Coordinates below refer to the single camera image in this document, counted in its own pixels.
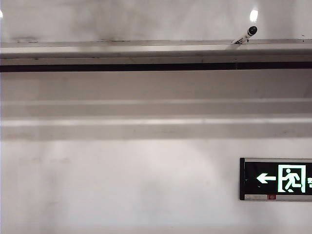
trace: security camera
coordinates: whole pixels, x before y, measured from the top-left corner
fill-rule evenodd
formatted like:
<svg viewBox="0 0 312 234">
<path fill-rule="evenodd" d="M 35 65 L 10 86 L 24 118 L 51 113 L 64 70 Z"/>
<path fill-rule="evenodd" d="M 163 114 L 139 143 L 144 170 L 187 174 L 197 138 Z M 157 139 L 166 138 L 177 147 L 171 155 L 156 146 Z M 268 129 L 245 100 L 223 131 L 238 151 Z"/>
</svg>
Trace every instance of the security camera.
<svg viewBox="0 0 312 234">
<path fill-rule="evenodd" d="M 252 26 L 247 30 L 247 33 L 239 37 L 239 39 L 232 42 L 232 44 L 242 44 L 245 41 L 249 40 L 256 32 L 258 31 L 256 26 Z"/>
</svg>

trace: white wall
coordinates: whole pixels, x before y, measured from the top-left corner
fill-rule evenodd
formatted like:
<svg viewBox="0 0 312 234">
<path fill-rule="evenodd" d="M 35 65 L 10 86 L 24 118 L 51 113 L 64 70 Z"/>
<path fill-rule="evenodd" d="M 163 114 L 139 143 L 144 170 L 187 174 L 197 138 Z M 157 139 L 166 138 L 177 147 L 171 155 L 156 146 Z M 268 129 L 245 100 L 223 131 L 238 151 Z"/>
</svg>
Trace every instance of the white wall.
<svg viewBox="0 0 312 234">
<path fill-rule="evenodd" d="M 312 70 L 4 73 L 4 234 L 309 233 L 240 157 L 311 158 Z"/>
<path fill-rule="evenodd" d="M 2 0 L 1 9 L 2 42 L 234 40 L 253 24 L 253 39 L 312 39 L 311 0 Z"/>
</svg>

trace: left-pointing arrow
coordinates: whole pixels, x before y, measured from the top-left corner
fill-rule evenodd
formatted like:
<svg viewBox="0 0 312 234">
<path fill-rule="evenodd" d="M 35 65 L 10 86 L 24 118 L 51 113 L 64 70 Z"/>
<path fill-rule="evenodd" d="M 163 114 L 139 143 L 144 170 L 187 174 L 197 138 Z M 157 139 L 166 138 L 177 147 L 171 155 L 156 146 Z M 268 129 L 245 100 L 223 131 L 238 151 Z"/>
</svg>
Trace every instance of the left-pointing arrow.
<svg viewBox="0 0 312 234">
<path fill-rule="evenodd" d="M 257 177 L 257 179 L 262 183 L 262 184 L 267 184 L 267 180 L 276 180 L 275 176 L 266 176 L 268 173 L 262 173 Z"/>
</svg>

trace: dark stripe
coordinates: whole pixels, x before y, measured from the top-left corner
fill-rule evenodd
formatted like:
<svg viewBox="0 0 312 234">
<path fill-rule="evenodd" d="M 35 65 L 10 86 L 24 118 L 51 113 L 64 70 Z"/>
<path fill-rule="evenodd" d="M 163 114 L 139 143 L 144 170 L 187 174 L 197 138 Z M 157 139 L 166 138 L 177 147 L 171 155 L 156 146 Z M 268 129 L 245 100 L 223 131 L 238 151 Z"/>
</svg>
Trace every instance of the dark stripe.
<svg viewBox="0 0 312 234">
<path fill-rule="evenodd" d="M 2 65 L 0 66 L 0 72 L 194 71 L 307 68 L 312 68 L 312 62 Z"/>
<path fill-rule="evenodd" d="M 245 179 L 245 158 L 239 160 L 239 199 L 245 200 L 244 179 Z"/>
</svg>

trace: exit sign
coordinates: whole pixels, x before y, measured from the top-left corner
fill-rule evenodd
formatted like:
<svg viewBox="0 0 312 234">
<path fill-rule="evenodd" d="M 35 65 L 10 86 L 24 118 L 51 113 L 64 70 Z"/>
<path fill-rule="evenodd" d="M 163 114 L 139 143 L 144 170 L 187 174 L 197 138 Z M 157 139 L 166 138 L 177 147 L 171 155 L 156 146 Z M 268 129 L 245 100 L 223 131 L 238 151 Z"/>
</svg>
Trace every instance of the exit sign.
<svg viewBox="0 0 312 234">
<path fill-rule="evenodd" d="M 240 199 L 312 201 L 312 159 L 241 158 Z"/>
</svg>

